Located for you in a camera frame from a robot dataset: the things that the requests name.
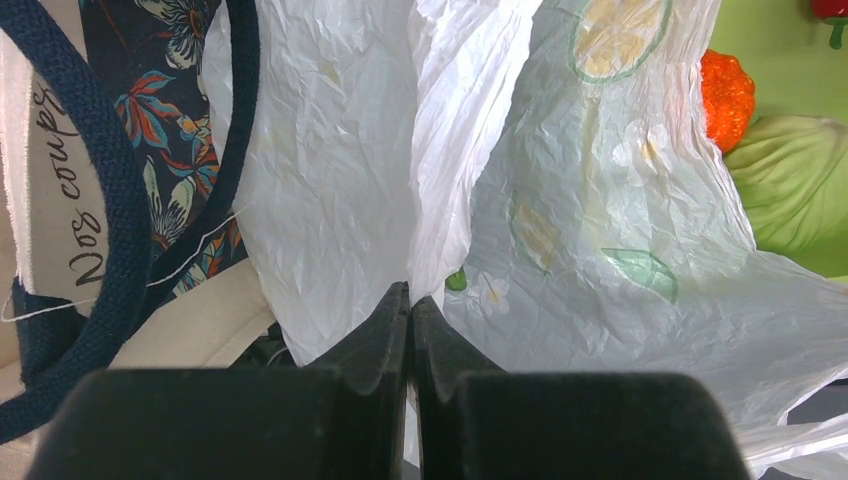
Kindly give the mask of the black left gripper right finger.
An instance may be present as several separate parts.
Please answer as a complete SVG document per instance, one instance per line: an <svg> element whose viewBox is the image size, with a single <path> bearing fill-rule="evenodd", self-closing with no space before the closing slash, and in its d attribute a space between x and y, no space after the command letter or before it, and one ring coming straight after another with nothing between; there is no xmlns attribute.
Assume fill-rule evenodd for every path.
<svg viewBox="0 0 848 480"><path fill-rule="evenodd" d="M509 373L432 299L410 317L425 479L745 479L717 402L672 373Z"/></svg>

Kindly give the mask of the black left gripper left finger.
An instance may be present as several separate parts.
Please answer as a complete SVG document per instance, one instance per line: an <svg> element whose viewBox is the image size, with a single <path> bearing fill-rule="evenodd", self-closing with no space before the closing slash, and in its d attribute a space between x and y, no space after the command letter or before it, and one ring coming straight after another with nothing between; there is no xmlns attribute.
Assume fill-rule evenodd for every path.
<svg viewBox="0 0 848 480"><path fill-rule="evenodd" d="M309 365L104 370L47 430L31 479L397 479L408 288Z"/></svg>

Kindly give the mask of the white plastic grocery bag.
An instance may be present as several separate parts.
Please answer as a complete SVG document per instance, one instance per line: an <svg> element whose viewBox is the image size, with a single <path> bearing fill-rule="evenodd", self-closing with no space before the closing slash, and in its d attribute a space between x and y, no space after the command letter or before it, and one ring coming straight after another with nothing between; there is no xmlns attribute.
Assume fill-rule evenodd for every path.
<svg viewBox="0 0 848 480"><path fill-rule="evenodd" d="M298 365L404 281L509 371L684 372L753 474L846 477L846 417L787 417L847 374L847 294L755 246L705 129L718 2L257 10L234 207Z"/></svg>

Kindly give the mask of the floral canvas tote bag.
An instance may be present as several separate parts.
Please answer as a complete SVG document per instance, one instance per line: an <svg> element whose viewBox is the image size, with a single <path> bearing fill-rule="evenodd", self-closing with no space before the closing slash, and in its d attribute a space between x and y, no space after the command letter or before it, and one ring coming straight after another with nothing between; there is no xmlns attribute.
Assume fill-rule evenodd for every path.
<svg viewBox="0 0 848 480"><path fill-rule="evenodd" d="M229 1L233 115L211 194L185 181L154 213L157 169L141 143L167 149L162 121L187 110L158 98L175 74L153 69L115 102L87 61L80 9L67 1L1 5L5 225L14 237L16 319L2 328L1 475L25 476L41 428L87 374L122 367L232 364L269 323L237 248L230 210L258 92L259 25Z"/></svg>

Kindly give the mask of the green cabbage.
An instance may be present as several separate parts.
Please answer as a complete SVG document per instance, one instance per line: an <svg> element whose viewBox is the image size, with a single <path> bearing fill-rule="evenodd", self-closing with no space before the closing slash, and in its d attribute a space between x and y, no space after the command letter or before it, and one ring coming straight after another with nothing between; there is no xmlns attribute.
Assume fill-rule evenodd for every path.
<svg viewBox="0 0 848 480"><path fill-rule="evenodd" d="M847 280L845 123L763 116L724 161L760 250Z"/></svg>

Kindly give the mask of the orange pumpkin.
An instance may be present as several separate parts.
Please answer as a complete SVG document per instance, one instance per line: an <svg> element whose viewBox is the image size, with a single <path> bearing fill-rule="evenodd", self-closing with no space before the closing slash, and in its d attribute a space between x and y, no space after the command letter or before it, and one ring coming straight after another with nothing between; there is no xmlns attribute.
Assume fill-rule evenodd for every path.
<svg viewBox="0 0 848 480"><path fill-rule="evenodd" d="M756 85L739 60L707 49L701 58L706 132L722 153L745 135L756 108Z"/></svg>

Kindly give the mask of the green plastic tray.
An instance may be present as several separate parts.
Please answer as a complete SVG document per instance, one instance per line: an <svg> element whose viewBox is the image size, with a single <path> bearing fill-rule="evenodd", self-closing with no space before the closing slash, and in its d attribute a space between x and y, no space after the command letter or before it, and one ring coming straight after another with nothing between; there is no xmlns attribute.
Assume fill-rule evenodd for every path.
<svg viewBox="0 0 848 480"><path fill-rule="evenodd" d="M748 129L776 115L827 117L847 125L847 28L840 50L829 46L831 31L813 14L811 1L721 5L707 49L736 57L754 81L756 108ZM721 152L722 162L740 199L724 161L730 152Z"/></svg>

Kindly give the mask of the small red chili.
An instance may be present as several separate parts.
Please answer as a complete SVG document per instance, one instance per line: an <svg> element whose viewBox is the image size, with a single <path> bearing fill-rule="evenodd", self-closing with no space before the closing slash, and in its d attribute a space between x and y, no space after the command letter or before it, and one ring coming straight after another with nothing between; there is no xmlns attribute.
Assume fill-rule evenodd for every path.
<svg viewBox="0 0 848 480"><path fill-rule="evenodd" d="M819 20L831 27L829 46L840 50L847 28L847 0L812 0L811 10Z"/></svg>

